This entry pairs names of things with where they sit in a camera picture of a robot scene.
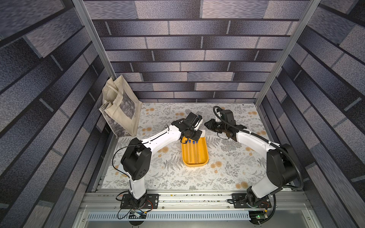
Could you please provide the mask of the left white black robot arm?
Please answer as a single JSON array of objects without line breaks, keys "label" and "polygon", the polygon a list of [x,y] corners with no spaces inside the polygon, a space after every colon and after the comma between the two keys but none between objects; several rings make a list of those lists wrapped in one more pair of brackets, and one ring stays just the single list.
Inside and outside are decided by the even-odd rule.
[{"label": "left white black robot arm", "polygon": [[121,159],[124,173],[129,178],[129,194],[132,199],[140,200],[146,195],[144,176],[149,171],[153,155],[175,141],[199,141],[202,135],[199,130],[201,123],[201,115],[190,113],[186,118],[173,121],[154,136],[142,140],[132,139]]}]

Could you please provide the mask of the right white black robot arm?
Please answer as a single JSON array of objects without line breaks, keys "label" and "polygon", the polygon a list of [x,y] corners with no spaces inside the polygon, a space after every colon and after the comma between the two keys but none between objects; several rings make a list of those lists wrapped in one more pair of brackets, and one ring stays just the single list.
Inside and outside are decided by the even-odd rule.
[{"label": "right white black robot arm", "polygon": [[290,152],[290,145],[271,142],[247,130],[243,125],[233,126],[223,120],[218,122],[211,119],[204,126],[218,134],[225,133],[228,138],[249,146],[266,159],[265,176],[247,189],[246,201],[250,205],[284,188],[297,191],[303,189],[304,181],[294,154]]}]

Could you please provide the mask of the white wipe cloth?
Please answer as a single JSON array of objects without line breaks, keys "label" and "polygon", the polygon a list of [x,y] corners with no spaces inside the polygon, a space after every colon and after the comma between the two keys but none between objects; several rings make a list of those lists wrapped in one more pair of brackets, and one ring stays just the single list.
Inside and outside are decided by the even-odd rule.
[{"label": "white wipe cloth", "polygon": [[205,137],[205,133],[206,133],[206,130],[201,130],[201,135],[200,135],[200,138],[204,138]]}]

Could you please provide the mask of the clear test tube blue cap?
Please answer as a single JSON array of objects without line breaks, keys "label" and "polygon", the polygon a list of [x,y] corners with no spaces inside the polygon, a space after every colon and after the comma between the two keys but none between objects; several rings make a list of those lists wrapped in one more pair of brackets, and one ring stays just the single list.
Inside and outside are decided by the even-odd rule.
[{"label": "clear test tube blue cap", "polygon": [[183,153],[184,153],[184,161],[185,162],[188,162],[188,157],[189,157],[189,154],[188,154],[188,143],[185,143],[183,145]]}]

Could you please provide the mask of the yellow plastic tray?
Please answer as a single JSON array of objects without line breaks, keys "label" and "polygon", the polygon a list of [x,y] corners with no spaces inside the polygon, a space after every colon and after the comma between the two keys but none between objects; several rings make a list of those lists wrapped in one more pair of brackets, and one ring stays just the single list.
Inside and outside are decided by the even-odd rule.
[{"label": "yellow plastic tray", "polygon": [[187,167],[201,167],[208,163],[209,154],[205,137],[199,141],[182,139],[182,161]]}]

